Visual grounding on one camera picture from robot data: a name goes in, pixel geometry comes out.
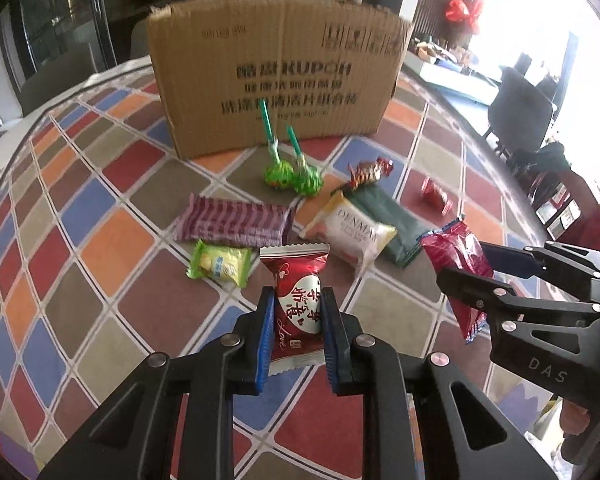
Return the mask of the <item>dark green snack packet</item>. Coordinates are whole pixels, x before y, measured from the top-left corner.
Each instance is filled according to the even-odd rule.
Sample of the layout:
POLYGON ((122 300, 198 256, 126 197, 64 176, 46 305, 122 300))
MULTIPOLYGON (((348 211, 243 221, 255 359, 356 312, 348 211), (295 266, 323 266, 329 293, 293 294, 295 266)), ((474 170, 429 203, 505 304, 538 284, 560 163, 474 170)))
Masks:
POLYGON ((378 184, 346 188, 347 200, 376 222, 393 226, 396 236, 382 250, 381 255, 400 269, 405 269, 420 253, 419 237, 429 231, 428 226, 402 208, 378 184))

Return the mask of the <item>magenta snack packet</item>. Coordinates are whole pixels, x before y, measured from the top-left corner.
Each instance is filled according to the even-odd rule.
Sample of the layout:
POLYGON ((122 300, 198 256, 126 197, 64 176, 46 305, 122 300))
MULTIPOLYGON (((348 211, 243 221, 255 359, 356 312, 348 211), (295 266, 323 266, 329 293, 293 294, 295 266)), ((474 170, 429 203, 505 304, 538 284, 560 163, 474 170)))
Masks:
MULTIPOLYGON (((444 269, 464 271, 482 278, 493 278, 493 269, 484 254, 478 238, 460 218, 456 218, 442 228, 430 230, 419 238, 419 245, 429 258, 434 272, 441 275, 444 269)), ((459 296, 446 293, 466 344, 486 325, 486 314, 475 307, 469 307, 459 296)))

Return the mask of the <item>white Denmark cookie packet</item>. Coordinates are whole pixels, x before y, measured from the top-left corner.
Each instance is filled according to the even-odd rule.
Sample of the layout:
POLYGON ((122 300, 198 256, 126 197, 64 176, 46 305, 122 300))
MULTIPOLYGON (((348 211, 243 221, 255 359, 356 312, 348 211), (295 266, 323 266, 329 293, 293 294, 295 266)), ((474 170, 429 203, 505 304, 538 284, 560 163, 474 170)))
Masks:
POLYGON ((378 222, 335 193, 300 232, 302 240, 329 244, 330 252, 364 272, 396 237, 395 226, 378 222))

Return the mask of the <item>dark grey chair left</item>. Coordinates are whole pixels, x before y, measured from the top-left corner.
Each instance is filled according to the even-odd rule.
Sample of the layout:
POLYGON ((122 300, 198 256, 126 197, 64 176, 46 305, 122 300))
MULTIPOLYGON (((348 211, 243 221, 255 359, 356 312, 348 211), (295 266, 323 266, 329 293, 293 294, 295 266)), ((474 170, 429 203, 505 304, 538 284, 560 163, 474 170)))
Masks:
POLYGON ((91 46, 76 44, 59 58, 41 66, 23 84, 19 95, 23 116, 96 73, 91 46))

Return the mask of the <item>black glass sliding door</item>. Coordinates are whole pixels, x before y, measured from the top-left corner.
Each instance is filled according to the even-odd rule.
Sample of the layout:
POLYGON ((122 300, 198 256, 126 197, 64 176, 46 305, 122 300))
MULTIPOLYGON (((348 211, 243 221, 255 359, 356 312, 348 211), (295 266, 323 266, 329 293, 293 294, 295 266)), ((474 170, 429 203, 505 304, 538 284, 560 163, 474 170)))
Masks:
POLYGON ((0 18, 7 73, 17 91, 41 67, 87 44, 96 70, 148 55, 146 18, 181 0, 10 0, 0 18))

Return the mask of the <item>white low cabinet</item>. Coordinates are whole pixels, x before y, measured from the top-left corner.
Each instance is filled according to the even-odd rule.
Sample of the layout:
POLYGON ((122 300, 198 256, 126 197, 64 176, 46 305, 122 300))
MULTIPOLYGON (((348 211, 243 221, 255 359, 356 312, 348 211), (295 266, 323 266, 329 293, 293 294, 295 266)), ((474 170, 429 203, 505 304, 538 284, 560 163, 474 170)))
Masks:
POLYGON ((427 63, 412 52, 406 52, 403 66, 412 70, 431 87, 486 106, 489 106, 498 94, 496 84, 490 84, 476 76, 463 75, 454 70, 427 63))

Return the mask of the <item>red orange wrapped candy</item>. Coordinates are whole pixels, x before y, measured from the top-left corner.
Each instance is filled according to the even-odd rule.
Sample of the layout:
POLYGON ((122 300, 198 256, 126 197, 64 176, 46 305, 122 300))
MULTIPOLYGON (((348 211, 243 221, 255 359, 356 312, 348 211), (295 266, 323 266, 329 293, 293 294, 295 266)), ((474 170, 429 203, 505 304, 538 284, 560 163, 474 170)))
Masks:
POLYGON ((390 158, 377 157, 375 160, 363 160, 355 166, 348 166, 350 174, 349 188, 356 190, 364 185, 375 184, 393 172, 393 161, 390 158))

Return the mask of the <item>purple striped Costa packet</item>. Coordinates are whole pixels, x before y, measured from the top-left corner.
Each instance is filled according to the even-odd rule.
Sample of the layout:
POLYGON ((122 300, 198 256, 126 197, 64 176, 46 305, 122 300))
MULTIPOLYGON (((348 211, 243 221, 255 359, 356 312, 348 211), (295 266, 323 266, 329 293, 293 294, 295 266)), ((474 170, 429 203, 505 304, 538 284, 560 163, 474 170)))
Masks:
POLYGON ((190 194, 178 220, 174 240, 261 248, 288 242, 294 224, 294 207, 190 194))

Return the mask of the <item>green lollipop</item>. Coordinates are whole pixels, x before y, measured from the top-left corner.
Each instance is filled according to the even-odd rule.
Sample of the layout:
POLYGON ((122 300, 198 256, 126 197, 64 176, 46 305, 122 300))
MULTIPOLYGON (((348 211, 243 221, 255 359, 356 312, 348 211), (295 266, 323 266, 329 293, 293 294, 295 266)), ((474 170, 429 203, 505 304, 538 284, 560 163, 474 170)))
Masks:
POLYGON ((294 128, 288 125, 286 131, 296 155, 296 169, 294 170, 294 180, 292 181, 294 190, 301 196, 315 197, 321 192, 324 184, 323 178, 316 167, 306 162, 306 156, 302 152, 294 128))
POLYGON ((273 132, 270 116, 268 116, 268 106, 264 99, 259 101, 259 110, 266 140, 268 141, 268 152, 271 156, 271 163, 265 168, 263 174, 265 183, 276 190, 288 190, 292 187, 292 181, 294 180, 294 168, 292 168, 290 162, 279 156, 278 139, 273 132))

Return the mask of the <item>red Chinese snack packet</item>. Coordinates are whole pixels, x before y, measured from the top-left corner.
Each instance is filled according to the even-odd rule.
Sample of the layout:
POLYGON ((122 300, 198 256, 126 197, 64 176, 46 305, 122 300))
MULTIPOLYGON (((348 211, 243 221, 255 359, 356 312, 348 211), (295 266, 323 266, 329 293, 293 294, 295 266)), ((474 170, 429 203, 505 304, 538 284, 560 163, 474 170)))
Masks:
POLYGON ((320 274, 328 256, 325 243, 260 249, 275 282, 271 376, 324 363, 320 274))

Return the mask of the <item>small red candy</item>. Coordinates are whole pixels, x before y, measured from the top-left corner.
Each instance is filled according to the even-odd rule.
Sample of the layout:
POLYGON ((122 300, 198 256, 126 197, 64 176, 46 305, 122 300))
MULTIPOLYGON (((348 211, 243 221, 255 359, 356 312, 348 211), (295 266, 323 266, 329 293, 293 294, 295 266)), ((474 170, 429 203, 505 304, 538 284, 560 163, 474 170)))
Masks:
POLYGON ((445 190, 435 180, 426 177, 422 182, 422 200, 437 214, 444 216, 453 206, 453 201, 445 190))

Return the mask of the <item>green yellow candy packet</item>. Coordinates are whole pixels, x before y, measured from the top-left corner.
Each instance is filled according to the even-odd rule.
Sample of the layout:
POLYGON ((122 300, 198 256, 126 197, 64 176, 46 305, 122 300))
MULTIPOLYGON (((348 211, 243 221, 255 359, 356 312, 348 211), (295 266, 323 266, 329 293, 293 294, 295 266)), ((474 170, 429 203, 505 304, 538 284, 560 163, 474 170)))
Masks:
POLYGON ((250 248, 210 245, 198 240, 194 245, 186 275, 192 280, 212 278, 244 288, 248 281, 250 248))

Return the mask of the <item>brown cardboard box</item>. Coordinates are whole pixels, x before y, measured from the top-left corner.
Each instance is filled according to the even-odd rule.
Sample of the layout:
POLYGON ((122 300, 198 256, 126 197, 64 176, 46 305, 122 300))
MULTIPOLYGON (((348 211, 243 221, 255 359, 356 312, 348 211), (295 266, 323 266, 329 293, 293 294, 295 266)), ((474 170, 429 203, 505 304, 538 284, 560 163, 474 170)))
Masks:
POLYGON ((376 132, 413 26, 342 0, 187 0, 151 11, 147 42, 176 154, 376 132))

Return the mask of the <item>colourful checked tablecloth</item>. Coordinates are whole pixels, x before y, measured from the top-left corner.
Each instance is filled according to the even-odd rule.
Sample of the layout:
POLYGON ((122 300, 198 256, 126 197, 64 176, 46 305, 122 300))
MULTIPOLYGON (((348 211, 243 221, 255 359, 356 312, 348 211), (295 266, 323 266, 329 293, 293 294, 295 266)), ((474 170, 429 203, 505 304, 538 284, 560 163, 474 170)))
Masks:
POLYGON ((150 352, 185 356, 257 307, 264 243, 306 244, 312 278, 287 292, 291 329, 339 307, 411 356, 446 354, 529 431, 548 393, 467 340, 422 232, 463 218, 479 240, 540 236, 502 170, 402 77, 372 136, 181 160, 146 64, 94 76, 0 133, 0 453, 35 478, 150 352))

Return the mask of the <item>red bow decoration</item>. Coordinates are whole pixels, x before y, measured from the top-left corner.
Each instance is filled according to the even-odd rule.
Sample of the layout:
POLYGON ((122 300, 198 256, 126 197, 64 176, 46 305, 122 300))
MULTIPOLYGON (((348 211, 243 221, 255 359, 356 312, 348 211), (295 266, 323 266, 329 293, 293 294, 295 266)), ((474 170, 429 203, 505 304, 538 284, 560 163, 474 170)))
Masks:
POLYGON ((444 17, 449 23, 464 24, 473 34, 479 31, 479 18, 483 10, 483 0, 450 0, 444 17))

